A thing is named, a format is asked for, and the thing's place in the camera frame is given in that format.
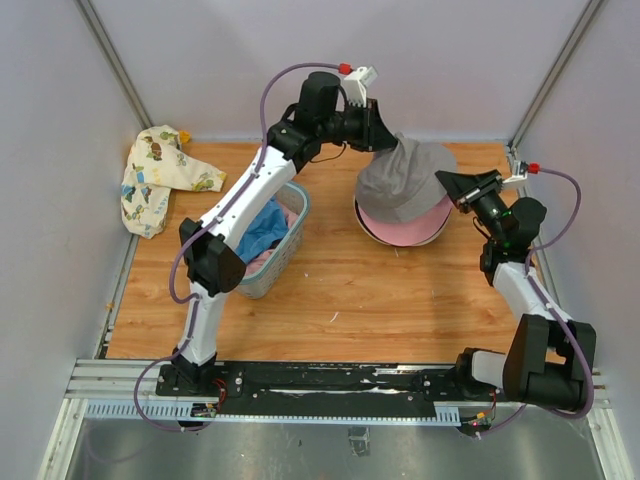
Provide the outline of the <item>grey bucket hat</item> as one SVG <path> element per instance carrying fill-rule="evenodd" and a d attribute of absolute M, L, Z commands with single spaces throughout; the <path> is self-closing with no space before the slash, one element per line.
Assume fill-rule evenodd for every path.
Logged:
<path fill-rule="evenodd" d="M 357 176 L 355 201 L 373 220 L 409 223 L 434 209 L 446 191 L 436 177 L 457 171 L 456 157 L 439 143 L 396 135 L 392 149 L 376 152 Z"/>

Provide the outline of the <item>pink bucket hat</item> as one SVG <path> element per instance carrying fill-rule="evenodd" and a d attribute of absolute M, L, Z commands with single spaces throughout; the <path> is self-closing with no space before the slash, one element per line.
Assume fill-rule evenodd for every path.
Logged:
<path fill-rule="evenodd" d="M 384 223 L 368 216 L 359 207 L 368 228 L 384 245 L 393 247 L 417 247 L 436 240 L 444 231 L 452 214 L 453 205 L 447 197 L 423 215 L 406 223 Z"/>

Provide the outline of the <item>beige bucket hat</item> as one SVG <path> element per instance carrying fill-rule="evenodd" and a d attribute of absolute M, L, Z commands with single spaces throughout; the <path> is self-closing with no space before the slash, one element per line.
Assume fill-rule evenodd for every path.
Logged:
<path fill-rule="evenodd" d="M 431 243 L 441 235 L 451 215 L 451 203 L 441 197 L 437 203 L 407 200 L 364 209 L 354 201 L 354 212 L 360 228 L 378 243 L 414 247 Z"/>

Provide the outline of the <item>grey plastic laundry basket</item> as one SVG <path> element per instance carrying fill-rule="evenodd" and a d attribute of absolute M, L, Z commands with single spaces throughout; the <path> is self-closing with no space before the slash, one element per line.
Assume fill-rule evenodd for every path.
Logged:
<path fill-rule="evenodd" d="M 264 297 L 279 279 L 284 269 L 298 251 L 303 240 L 303 226 L 311 209 L 308 191 L 295 182 L 286 183 L 275 195 L 285 213 L 293 215 L 288 222 L 284 238 L 271 250 L 271 254 L 258 262 L 257 269 L 247 268 L 248 274 L 240 282 L 236 291 L 249 299 Z"/>

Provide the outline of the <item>light pink hat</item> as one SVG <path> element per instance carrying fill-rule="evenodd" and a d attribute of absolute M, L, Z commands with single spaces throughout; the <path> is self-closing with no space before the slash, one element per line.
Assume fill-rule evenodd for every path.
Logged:
<path fill-rule="evenodd" d="M 284 213 L 286 215 L 287 223 L 288 223 L 288 232 L 289 232 L 289 230 L 292 228 L 294 223 L 297 221 L 298 215 L 295 212 L 293 212 L 292 210 L 290 210 L 289 208 L 287 208 L 286 206 L 284 206 L 283 204 L 281 204 L 280 202 L 278 202 L 278 203 L 283 208 Z M 271 249 L 265 251 L 263 254 L 261 254 L 258 257 L 256 257 L 249 264 L 246 264 L 247 267 L 246 267 L 245 276 L 248 277 L 248 276 L 253 275 L 254 273 L 258 272 L 263 267 L 263 265 L 266 263 L 266 261 L 269 259 L 269 257 L 274 253 L 275 249 L 279 246 L 281 241 L 279 241 L 277 243 L 274 243 L 272 245 Z"/>

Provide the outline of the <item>blue bucket hat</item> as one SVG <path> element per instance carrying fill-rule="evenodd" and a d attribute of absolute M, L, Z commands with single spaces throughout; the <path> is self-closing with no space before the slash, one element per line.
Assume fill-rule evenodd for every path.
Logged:
<path fill-rule="evenodd" d="M 239 258 L 249 264 L 256 257 L 281 241 L 288 232 L 283 208 L 272 197 L 250 223 L 235 250 Z"/>

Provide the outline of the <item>black bucket hat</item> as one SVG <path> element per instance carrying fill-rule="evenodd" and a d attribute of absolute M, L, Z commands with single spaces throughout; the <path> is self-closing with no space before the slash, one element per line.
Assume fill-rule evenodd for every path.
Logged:
<path fill-rule="evenodd" d="M 357 200 L 355 199 L 355 196 L 353 197 L 353 208 L 354 208 L 354 214 L 356 217 L 356 220 L 360 226 L 360 228 L 364 231 L 364 233 L 366 233 L 372 240 L 376 241 L 377 243 L 380 244 L 384 244 L 383 241 L 381 241 L 369 228 L 368 226 L 365 224 L 365 221 L 363 220 L 363 217 L 361 216 L 360 210 L 359 210 L 359 205 Z"/>

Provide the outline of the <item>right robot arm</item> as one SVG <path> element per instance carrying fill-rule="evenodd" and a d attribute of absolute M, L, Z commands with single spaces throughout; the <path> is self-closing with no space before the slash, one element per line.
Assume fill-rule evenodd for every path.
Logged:
<path fill-rule="evenodd" d="M 518 322 L 507 353 L 467 348 L 452 370 L 455 392 L 474 400 L 490 388 L 509 401 L 535 405 L 566 418 L 585 416 L 594 401 L 594 328 L 574 320 L 538 278 L 532 243 L 546 218 L 538 200 L 521 197 L 506 205 L 508 182 L 492 170 L 436 177 L 462 213 L 472 212 L 486 242 L 479 266 Z"/>

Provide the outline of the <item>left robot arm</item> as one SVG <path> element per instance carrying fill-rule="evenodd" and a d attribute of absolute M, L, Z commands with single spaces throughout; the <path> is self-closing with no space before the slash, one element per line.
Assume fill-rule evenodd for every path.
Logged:
<path fill-rule="evenodd" d="M 246 272 L 235 250 L 267 202 L 327 143 L 368 153 L 397 144 L 377 100 L 368 95 L 378 76 L 374 67 L 307 67 L 311 72 L 298 101 L 277 123 L 263 128 L 262 144 L 240 179 L 200 220 L 185 219 L 179 227 L 181 249 L 175 261 L 187 267 L 190 293 L 173 298 L 187 305 L 188 318 L 170 362 L 192 395 L 203 395 L 213 386 L 222 313 Z"/>

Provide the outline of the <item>small yellow object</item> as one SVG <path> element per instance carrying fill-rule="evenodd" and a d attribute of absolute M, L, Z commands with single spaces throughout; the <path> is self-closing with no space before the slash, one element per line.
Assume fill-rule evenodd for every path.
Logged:
<path fill-rule="evenodd" d="M 182 145 L 187 144 L 191 141 L 191 134 L 188 131 L 180 130 L 179 140 Z"/>

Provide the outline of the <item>cartoon print cloth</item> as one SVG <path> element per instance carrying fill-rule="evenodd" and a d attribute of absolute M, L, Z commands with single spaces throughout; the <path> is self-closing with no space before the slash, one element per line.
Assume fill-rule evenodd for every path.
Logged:
<path fill-rule="evenodd" d="M 121 218 L 127 230 L 151 239 L 165 229 L 174 190 L 219 192 L 227 174 L 183 151 L 179 131 L 153 126 L 132 144 L 121 184 Z"/>

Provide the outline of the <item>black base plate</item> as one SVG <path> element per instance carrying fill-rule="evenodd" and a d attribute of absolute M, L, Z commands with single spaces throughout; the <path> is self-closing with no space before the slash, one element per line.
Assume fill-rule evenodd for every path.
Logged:
<path fill-rule="evenodd" d="M 164 365 L 155 386 L 163 397 L 223 394 L 223 414 L 302 418 L 432 417 L 438 402 L 502 401 L 493 390 L 463 390 L 448 364 L 249 361 L 216 362 L 195 378 Z"/>

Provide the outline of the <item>aluminium frame rail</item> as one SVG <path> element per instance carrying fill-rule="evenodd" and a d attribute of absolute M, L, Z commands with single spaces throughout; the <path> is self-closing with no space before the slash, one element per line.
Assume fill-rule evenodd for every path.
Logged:
<path fill-rule="evenodd" d="M 446 378 L 451 367 L 445 364 L 340 364 L 304 362 L 218 362 L 210 374 L 226 382 L 232 397 L 248 391 L 249 383 L 262 390 L 303 395 L 305 393 L 372 392 L 400 395 L 425 393 L 437 401 L 463 395 Z M 164 361 L 152 365 L 143 360 L 79 360 L 66 388 L 68 397 L 131 398 L 137 391 L 151 397 L 213 397 L 182 378 L 175 366 Z"/>

